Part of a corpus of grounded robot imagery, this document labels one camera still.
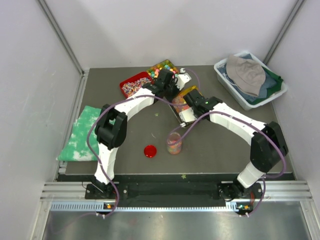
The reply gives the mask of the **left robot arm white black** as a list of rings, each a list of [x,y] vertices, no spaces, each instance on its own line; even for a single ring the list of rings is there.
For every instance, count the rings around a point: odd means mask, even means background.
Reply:
[[[114,165],[118,148],[127,136],[128,121],[156,101],[174,106],[172,100],[189,81],[190,78],[184,74],[174,74],[167,69],[162,69],[154,82],[144,84],[131,97],[112,105],[106,104],[102,108],[86,138],[89,150],[98,161],[91,181],[98,195],[106,199],[113,194],[114,190],[115,194],[119,195],[113,183]]]

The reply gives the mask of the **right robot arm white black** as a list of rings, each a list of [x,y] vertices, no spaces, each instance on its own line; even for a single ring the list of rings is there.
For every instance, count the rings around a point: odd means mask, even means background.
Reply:
[[[289,150],[277,122],[264,123],[251,119],[216,97],[205,98],[196,89],[183,98],[189,107],[179,114],[184,122],[194,126],[201,120],[208,120],[233,132],[250,146],[249,163],[244,170],[232,183],[217,186],[221,198],[226,201],[245,198],[259,179],[275,179],[285,173],[285,156]]]

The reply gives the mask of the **golden tin with star candies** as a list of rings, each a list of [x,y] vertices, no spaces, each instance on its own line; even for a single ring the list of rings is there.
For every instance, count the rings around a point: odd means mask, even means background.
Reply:
[[[191,125],[191,122],[185,123],[179,116],[179,113],[189,109],[190,107],[187,105],[184,96],[191,92],[192,90],[199,90],[199,88],[196,85],[190,86],[186,89],[183,89],[173,100],[172,103],[176,104],[177,106],[170,105],[169,107],[173,111],[173,114],[177,118],[180,125],[182,125],[183,128],[187,128],[189,125]]]

